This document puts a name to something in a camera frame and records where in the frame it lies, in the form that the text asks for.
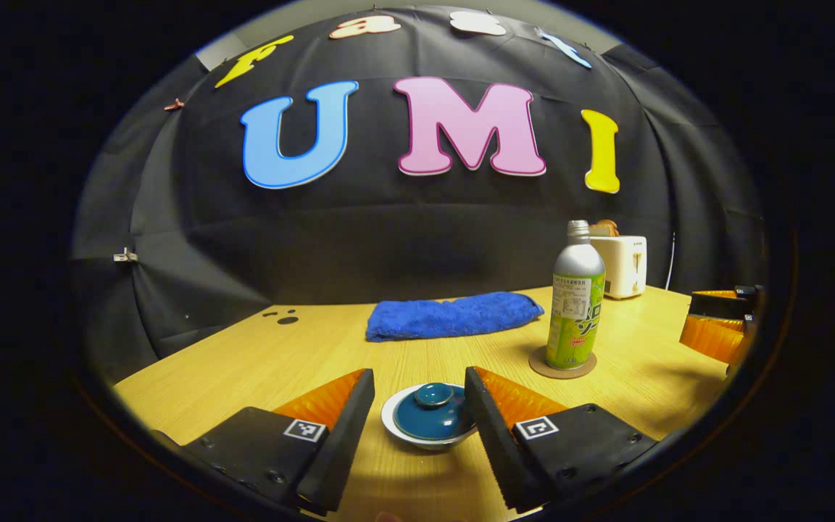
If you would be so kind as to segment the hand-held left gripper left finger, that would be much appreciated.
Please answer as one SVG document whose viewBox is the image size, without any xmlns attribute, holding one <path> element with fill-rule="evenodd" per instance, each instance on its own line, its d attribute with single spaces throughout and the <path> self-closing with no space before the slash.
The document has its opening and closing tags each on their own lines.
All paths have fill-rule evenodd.
<svg viewBox="0 0 835 522">
<path fill-rule="evenodd" d="M 243 407 L 185 444 L 153 435 L 242 502 L 327 515 L 341 504 L 374 396 L 373 370 L 360 369 L 274 412 Z"/>
</svg>

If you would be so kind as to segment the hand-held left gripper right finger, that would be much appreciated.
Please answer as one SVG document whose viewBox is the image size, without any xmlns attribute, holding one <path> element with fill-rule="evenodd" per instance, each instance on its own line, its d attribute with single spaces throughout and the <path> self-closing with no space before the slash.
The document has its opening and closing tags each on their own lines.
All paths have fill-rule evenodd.
<svg viewBox="0 0 835 522">
<path fill-rule="evenodd" d="M 480 366 L 466 369 L 465 394 L 504 503 L 519 513 L 586 498 L 659 443 L 597 404 L 567 407 Z"/>
</svg>

